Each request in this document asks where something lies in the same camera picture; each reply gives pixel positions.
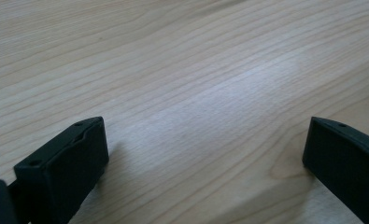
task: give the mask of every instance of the light wood surface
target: light wood surface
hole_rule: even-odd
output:
[[[0,0],[0,178],[95,116],[70,223],[361,223],[301,157],[311,116],[369,134],[369,1]]]

